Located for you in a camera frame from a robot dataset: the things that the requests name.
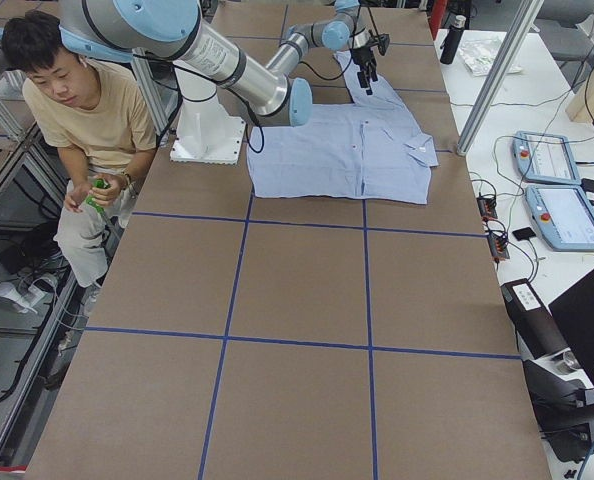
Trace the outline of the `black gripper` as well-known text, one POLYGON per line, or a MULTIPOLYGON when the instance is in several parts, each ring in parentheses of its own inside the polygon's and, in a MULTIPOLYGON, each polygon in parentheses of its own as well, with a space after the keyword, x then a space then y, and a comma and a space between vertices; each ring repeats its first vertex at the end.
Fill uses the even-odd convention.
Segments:
POLYGON ((377 80, 377 63, 370 46, 362 46, 352 50, 352 60, 358 67, 357 77, 363 80, 363 89, 372 95, 371 80, 377 80))

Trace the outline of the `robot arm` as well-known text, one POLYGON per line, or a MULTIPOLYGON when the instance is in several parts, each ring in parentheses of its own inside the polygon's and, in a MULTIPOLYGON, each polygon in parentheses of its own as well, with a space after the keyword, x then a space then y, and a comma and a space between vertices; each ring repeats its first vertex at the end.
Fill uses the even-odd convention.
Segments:
POLYGON ((374 49, 384 56, 390 45, 390 36, 379 33, 370 8, 367 8, 372 26, 367 26, 362 16, 359 1, 335 1, 335 16, 326 21, 293 25, 281 40, 277 53, 266 64, 275 73, 290 74, 306 54, 314 48, 332 51, 348 50, 350 60, 341 75, 350 67, 357 66, 359 85, 372 95, 372 82, 378 81, 377 61, 374 49))
POLYGON ((157 59, 183 61, 239 95, 258 125, 301 126, 310 118, 308 82, 249 57, 202 19, 196 1, 62 1, 59 29, 63 45, 83 56, 128 63, 142 48, 157 59))

